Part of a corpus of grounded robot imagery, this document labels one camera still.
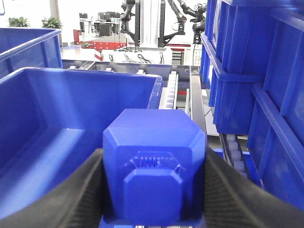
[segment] green plant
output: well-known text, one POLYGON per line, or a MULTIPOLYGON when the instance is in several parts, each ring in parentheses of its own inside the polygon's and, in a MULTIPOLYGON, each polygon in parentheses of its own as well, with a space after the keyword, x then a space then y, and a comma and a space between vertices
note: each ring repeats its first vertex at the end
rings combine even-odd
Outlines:
POLYGON ((9 26, 11 27, 29 27, 28 19, 20 18, 9 18, 9 26))
POLYGON ((43 28, 49 28, 49 29, 60 29, 62 28, 62 24, 60 22, 60 20, 54 18, 54 17, 50 17, 50 18, 44 18, 42 21, 43 24, 43 28))

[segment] bin handle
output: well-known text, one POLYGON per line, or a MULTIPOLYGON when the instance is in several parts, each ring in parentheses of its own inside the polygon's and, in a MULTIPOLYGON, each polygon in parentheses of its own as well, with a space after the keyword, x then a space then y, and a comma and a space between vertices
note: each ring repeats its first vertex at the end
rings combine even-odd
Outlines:
POLYGON ((201 39, 203 41, 203 45, 205 50, 208 53, 210 60, 212 61, 213 68, 215 70, 216 76, 218 79, 224 82, 243 82, 243 83, 255 83, 255 82, 263 82, 265 76, 264 75, 243 75, 243 74, 234 74, 228 73, 222 68, 221 61, 216 57, 215 50, 212 44, 208 41, 206 35, 202 35, 201 39))
POLYGON ((262 89, 262 84, 253 85, 253 94, 261 106, 272 128, 278 136, 287 154, 304 182, 304 147, 291 130, 286 120, 280 115, 268 94, 262 89))

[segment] blue plastic bin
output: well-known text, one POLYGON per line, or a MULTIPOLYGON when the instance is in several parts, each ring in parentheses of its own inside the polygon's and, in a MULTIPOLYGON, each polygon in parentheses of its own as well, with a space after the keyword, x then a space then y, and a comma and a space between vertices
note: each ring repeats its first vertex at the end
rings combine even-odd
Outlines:
POLYGON ((23 68, 0 79, 0 219, 76 170, 125 108, 157 108, 160 76, 23 68))
POLYGON ((22 67, 62 68, 59 29, 0 28, 0 78, 22 67))
POLYGON ((304 2, 208 1, 200 73, 210 90, 219 133, 248 134, 255 102, 252 85, 265 79, 274 40, 271 11, 287 7, 304 7, 304 2))
POLYGON ((304 9, 277 9, 264 90, 304 145, 304 9))
POLYGON ((304 210, 304 147, 278 109, 255 84, 256 97, 247 147, 267 191, 304 210))
POLYGON ((265 74, 277 7, 304 7, 299 0, 209 0, 205 34, 229 73, 265 74))
POLYGON ((263 82, 264 77, 227 73, 205 35, 202 35, 202 41, 202 77, 206 88, 210 90, 209 106, 215 107, 213 123, 219 133, 248 134, 255 103, 252 85, 263 82))

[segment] black rubber pad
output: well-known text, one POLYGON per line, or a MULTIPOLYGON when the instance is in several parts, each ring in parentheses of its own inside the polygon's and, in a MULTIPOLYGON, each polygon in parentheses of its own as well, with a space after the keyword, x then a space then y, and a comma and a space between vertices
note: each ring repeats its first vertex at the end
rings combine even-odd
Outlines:
POLYGON ((304 228, 304 212, 262 190, 207 149, 204 215, 208 228, 304 228))
POLYGON ((102 215, 103 150, 96 150, 69 178, 0 228, 97 228, 102 215))

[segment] bin rim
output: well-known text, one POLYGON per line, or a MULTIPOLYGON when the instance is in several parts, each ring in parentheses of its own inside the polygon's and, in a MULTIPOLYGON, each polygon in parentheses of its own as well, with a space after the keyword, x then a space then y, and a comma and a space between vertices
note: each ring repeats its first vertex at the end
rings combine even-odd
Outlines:
POLYGON ((302 0, 221 0, 230 6, 304 7, 302 0))
MULTIPOLYGON (((46 68, 46 67, 23 67, 20 68, 18 70, 13 71, 12 73, 4 76, 3 78, 0 78, 0 85, 5 83, 6 81, 10 80, 11 78, 17 76, 19 73, 23 72, 23 71, 29 71, 29 70, 35 70, 35 71, 48 71, 48 72, 75 72, 78 73, 79 72, 83 72, 86 74, 98 74, 98 72, 100 71, 96 71, 96 70, 79 70, 79 69, 61 69, 61 68, 46 68)), ((141 74, 129 74, 129 73, 116 73, 116 72, 109 72, 109 71, 101 71, 102 74, 104 75, 113 75, 113 74, 118 74, 118 75, 123 75, 123 76, 128 76, 128 77, 154 77, 155 81, 154 81, 154 85, 151 91, 151 95, 149 98, 149 103, 147 108, 148 109, 155 109, 158 108, 159 106, 159 102, 160 102, 160 94, 162 93, 162 83, 163 83, 163 79, 161 76, 159 75, 151 75, 151 74, 145 74, 145 75, 141 75, 141 74)))
POLYGON ((224 82, 241 82, 241 83, 256 83, 263 82, 264 75, 247 75, 247 74, 235 74, 228 73, 222 68, 222 63, 219 58, 216 57, 215 50, 208 41, 206 35, 201 35, 203 46, 212 62, 213 69, 215 70, 216 76, 219 80, 224 82))
POLYGON ((256 102, 260 105, 291 162, 294 164, 295 169, 298 171, 300 178, 304 181, 304 154, 300 153, 304 151, 304 147, 288 123, 280 115, 279 110, 273 104, 266 91, 263 91, 262 84, 254 84, 252 92, 256 98, 256 102))
POLYGON ((42 43, 43 41, 47 40, 47 39, 50 39, 52 37, 55 37, 57 35, 59 35, 61 33, 61 30, 60 29, 57 29, 57 28, 1 28, 1 29, 6 29, 6 30, 49 30, 50 32, 47 33, 47 34, 44 34, 42 36, 39 36, 37 38, 34 38, 34 39, 31 39, 25 43, 22 43, 16 47, 13 47, 7 51, 4 51, 0 54, 0 61, 3 61, 5 59, 8 59, 10 57, 12 57, 13 55, 16 55, 28 48, 31 48, 33 46, 35 46, 36 44, 39 44, 39 43, 42 43))
POLYGON ((271 16, 304 32, 304 8, 272 9, 271 16))

